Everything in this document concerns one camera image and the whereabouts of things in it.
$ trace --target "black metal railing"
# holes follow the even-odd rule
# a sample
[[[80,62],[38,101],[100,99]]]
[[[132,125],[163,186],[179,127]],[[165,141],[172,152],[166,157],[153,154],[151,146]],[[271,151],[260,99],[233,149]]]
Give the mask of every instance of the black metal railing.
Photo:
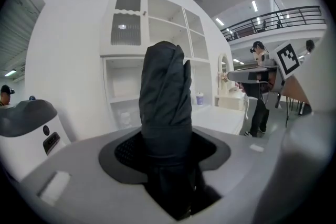
[[[227,41],[279,28],[298,25],[325,24],[320,6],[288,8],[266,13],[231,25],[221,32]]]

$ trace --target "arched cabinet door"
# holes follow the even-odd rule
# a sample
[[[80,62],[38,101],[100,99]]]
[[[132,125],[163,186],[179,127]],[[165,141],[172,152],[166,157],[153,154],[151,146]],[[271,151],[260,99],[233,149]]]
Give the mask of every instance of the arched cabinet door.
[[[148,0],[109,0],[100,31],[100,55],[144,54],[149,43]]]

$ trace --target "white cabinet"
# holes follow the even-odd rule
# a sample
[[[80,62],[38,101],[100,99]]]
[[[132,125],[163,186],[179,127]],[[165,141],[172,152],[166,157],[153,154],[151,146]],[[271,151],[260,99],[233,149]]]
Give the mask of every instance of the white cabinet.
[[[160,41],[180,45],[184,62],[191,62],[193,112],[199,110],[197,92],[204,93],[203,107],[212,104],[212,76],[200,18],[167,0],[109,0],[101,25],[100,55],[116,130],[141,125],[139,95],[144,55],[148,46]]]

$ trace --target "black pants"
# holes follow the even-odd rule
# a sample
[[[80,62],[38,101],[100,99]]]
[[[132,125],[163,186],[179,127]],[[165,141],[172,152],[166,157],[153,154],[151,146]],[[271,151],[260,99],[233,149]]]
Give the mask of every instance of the black pants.
[[[251,129],[250,129],[250,134],[256,137],[259,128],[262,131],[266,130],[269,110],[266,109],[266,106],[261,98],[262,95],[261,95],[259,84],[243,83],[243,87],[244,87],[244,90],[247,96],[258,99],[256,110],[254,111],[254,115],[253,115],[252,122],[251,122]]]

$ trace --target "fluorescent light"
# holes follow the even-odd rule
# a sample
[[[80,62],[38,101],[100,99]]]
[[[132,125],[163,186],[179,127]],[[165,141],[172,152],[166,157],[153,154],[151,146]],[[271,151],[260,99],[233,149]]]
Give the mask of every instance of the fluorescent light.
[[[5,77],[8,77],[8,76],[14,74],[15,72],[16,72],[16,70],[12,70],[11,72],[8,72],[8,73],[5,75]]]
[[[224,23],[223,23],[219,18],[217,18],[216,21],[217,21],[221,26],[224,25]]]
[[[254,11],[257,12],[258,11],[257,5],[256,5],[256,2],[254,0],[252,1],[252,5],[253,5],[253,8],[254,8]]]

